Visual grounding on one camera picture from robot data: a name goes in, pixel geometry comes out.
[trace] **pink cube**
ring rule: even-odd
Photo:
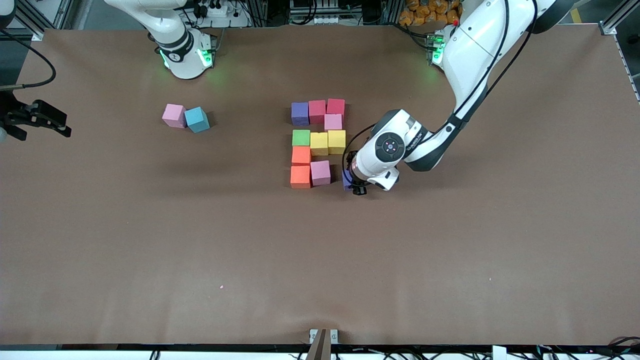
[[[344,99],[329,99],[326,104],[327,114],[340,114],[344,120]]]
[[[324,130],[342,130],[342,115],[340,114],[325,114],[324,115]]]
[[[309,101],[309,124],[322,124],[326,114],[326,102],[324,100]]]
[[[329,160],[311,161],[311,183],[314,186],[331,184]]]
[[[171,127],[179,127],[184,129],[187,127],[187,122],[184,118],[184,112],[187,111],[182,105],[167,104],[164,109],[162,119]]]

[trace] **green cube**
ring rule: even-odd
[[[293,131],[292,146],[309,146],[311,144],[311,130],[297,129]]]

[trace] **orange cube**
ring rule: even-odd
[[[309,189],[311,188],[311,166],[291,167],[291,188]]]
[[[311,147],[294,146],[291,154],[291,165],[309,166],[311,164]]]

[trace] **purple cube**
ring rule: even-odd
[[[353,178],[349,173],[349,169],[342,169],[342,185],[344,186],[344,191],[348,192],[351,190],[351,181],[353,181]]]
[[[294,126],[309,125],[309,103],[308,102],[292,102],[291,103],[291,124]]]
[[[314,186],[331,184],[329,160],[311,161],[311,183]]]

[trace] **blue cube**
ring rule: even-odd
[[[185,111],[184,117],[187,120],[187,126],[194,133],[199,133],[210,128],[207,114],[205,114],[204,110],[199,106],[195,109]]]
[[[291,103],[291,124],[294,126],[309,125],[309,103],[308,102],[292,102]]]
[[[353,181],[353,178],[351,177],[351,174],[349,173],[349,169],[343,169],[342,170],[342,186],[344,187],[344,191],[349,191],[351,190],[351,182]]]

